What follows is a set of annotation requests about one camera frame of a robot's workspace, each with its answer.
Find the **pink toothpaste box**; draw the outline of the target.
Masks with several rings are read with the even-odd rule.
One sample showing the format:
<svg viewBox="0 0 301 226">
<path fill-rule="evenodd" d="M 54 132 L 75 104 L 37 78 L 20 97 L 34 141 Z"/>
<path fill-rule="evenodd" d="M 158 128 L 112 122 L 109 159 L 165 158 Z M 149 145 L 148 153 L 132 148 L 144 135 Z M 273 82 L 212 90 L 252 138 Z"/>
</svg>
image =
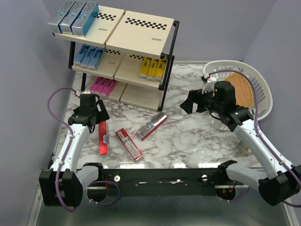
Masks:
<svg viewBox="0 0 301 226">
<path fill-rule="evenodd" d="M 97 81 L 99 80 L 99 79 L 102 79 L 102 77 L 98 77 L 96 80 L 95 80 L 95 82 L 92 84 L 92 86 L 90 87 L 90 91 L 95 91 L 95 88 L 96 88 L 96 86 L 97 86 Z"/>
<path fill-rule="evenodd" d="M 113 89 L 115 88 L 115 86 L 117 85 L 117 81 L 116 80 L 109 80 L 106 85 L 103 87 L 102 91 L 101 91 L 101 96 L 102 97 L 108 97 L 110 95 L 110 93 L 113 91 Z"/>
<path fill-rule="evenodd" d="M 95 93 L 101 93 L 101 91 L 106 87 L 106 85 L 110 82 L 110 79 L 102 78 L 97 81 L 97 86 L 95 88 Z"/>
</svg>

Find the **light blue toothpaste box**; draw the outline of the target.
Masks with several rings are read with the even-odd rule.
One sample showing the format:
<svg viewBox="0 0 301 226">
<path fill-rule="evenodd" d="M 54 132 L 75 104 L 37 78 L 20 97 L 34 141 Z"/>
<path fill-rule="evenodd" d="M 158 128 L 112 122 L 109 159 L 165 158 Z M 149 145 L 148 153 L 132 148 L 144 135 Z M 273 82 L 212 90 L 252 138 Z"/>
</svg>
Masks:
<svg viewBox="0 0 301 226">
<path fill-rule="evenodd" d="M 88 68 L 88 64 L 89 64 L 89 61 L 91 60 L 94 52 L 96 50 L 96 47 L 95 46 L 90 46 L 85 54 L 85 56 L 83 57 L 82 61 L 81 61 L 81 68 Z"/>
<path fill-rule="evenodd" d="M 92 55 L 89 63 L 88 63 L 88 69 L 92 71 L 96 71 L 102 57 L 104 56 L 105 48 L 99 48 L 97 47 L 94 51 L 94 54 Z"/>
<path fill-rule="evenodd" d="M 82 45 L 82 47 L 80 48 L 80 50 L 78 51 L 77 55 L 75 56 L 75 58 L 73 60 L 73 64 L 74 65 L 77 65 L 77 66 L 81 65 L 81 61 L 85 57 L 85 54 L 87 53 L 89 47 L 90 46 L 87 45 L 87 44 L 83 44 Z"/>
</svg>

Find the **yellow toothpaste box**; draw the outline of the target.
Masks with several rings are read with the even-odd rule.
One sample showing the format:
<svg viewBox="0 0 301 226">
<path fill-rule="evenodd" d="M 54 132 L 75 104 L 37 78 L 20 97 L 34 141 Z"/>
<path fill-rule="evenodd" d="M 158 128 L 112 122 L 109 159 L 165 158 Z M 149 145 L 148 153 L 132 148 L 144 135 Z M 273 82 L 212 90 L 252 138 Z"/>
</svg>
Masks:
<svg viewBox="0 0 301 226">
<path fill-rule="evenodd" d="M 159 60 L 158 59 L 152 59 L 150 62 L 150 66 L 147 72 L 147 80 L 148 81 L 154 81 L 154 77 L 155 77 L 155 73 L 157 70 L 157 66 L 158 66 Z"/>
<path fill-rule="evenodd" d="M 148 71 L 150 68 L 150 64 L 151 64 L 151 58 L 149 57 L 145 57 L 139 72 L 139 77 L 140 78 L 146 78 L 147 80 L 152 81 L 153 78 L 151 76 L 148 76 Z"/>
<path fill-rule="evenodd" d="M 167 60 L 159 60 L 158 65 L 154 74 L 154 81 L 161 82 L 166 68 Z"/>
</svg>

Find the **blue metallic toothpaste box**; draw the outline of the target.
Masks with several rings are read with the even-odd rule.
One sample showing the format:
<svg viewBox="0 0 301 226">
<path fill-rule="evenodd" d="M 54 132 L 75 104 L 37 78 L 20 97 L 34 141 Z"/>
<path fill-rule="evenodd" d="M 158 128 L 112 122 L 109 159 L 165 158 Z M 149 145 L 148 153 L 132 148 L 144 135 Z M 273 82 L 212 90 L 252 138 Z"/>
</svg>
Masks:
<svg viewBox="0 0 301 226">
<path fill-rule="evenodd" d="M 85 37 L 93 21 L 98 15 L 98 12 L 98 3 L 87 1 L 71 27 L 72 34 L 75 36 Z"/>
</svg>

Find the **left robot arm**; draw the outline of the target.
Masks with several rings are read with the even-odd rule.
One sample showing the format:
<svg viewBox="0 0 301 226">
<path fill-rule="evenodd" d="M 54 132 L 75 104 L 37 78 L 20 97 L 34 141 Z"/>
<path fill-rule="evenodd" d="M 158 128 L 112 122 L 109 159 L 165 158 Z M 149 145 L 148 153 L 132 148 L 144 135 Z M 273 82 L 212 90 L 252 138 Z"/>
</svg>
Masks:
<svg viewBox="0 0 301 226">
<path fill-rule="evenodd" d="M 39 176 L 43 201 L 46 206 L 62 206 L 74 211 L 82 201 L 84 188 L 104 182 L 101 164 L 86 163 L 77 170 L 83 145 L 96 125 L 107 121 L 109 115 L 99 95 L 84 92 L 79 96 L 79 106 L 65 123 L 68 132 L 59 155 L 48 170 Z"/>
</svg>

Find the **red R&O toothpaste box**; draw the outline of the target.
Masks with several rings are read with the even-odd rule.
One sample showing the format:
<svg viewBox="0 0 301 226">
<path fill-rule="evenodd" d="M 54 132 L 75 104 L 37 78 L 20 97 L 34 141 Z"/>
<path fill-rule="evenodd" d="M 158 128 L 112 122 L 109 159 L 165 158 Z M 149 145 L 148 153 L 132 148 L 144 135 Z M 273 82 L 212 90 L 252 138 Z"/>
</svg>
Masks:
<svg viewBox="0 0 301 226">
<path fill-rule="evenodd" d="M 103 121 L 98 127 L 99 134 L 99 154 L 108 154 L 110 143 L 109 143 L 109 132 L 107 122 Z"/>
</svg>

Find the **pink toothpaste box back side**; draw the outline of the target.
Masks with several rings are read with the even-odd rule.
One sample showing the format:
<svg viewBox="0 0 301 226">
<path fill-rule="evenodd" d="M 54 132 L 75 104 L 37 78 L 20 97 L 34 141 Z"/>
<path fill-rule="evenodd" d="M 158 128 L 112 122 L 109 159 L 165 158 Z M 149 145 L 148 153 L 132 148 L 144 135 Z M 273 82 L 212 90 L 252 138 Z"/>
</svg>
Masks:
<svg viewBox="0 0 301 226">
<path fill-rule="evenodd" d="M 101 96 L 102 97 L 108 97 L 110 95 L 110 93 L 113 91 L 113 89 L 115 88 L 115 86 L 117 85 L 117 81 L 116 80 L 109 80 L 106 85 L 103 87 L 102 91 L 101 91 Z"/>
</svg>

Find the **silver blue R&O box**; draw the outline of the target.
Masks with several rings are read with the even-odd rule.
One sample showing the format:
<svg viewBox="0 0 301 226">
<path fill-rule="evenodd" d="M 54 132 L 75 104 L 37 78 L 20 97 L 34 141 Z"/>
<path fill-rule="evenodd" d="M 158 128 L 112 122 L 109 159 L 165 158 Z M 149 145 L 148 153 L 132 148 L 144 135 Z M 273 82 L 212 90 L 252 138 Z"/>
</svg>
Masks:
<svg viewBox="0 0 301 226">
<path fill-rule="evenodd" d="M 77 0 L 74 2 L 73 6 L 70 8 L 69 12 L 63 18 L 61 23 L 59 24 L 61 32 L 64 34 L 72 34 L 72 25 L 75 20 L 80 15 L 83 7 L 86 5 L 87 1 Z"/>
</svg>

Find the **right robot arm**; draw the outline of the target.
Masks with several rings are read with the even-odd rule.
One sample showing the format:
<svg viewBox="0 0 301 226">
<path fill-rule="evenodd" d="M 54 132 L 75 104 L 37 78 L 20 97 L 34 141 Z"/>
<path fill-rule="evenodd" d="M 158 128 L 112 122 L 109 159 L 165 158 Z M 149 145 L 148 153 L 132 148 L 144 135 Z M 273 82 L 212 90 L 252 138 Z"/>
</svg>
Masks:
<svg viewBox="0 0 301 226">
<path fill-rule="evenodd" d="M 220 121 L 242 140 L 259 161 L 263 172 L 246 168 L 236 161 L 219 166 L 217 181 L 223 185 L 237 181 L 258 191 L 263 200 L 275 206 L 301 190 L 301 168 L 288 161 L 259 130 L 248 108 L 236 103 L 235 88 L 228 81 L 218 81 L 209 92 L 189 91 L 180 107 L 188 114 L 197 104 L 197 112 L 218 114 Z"/>
</svg>

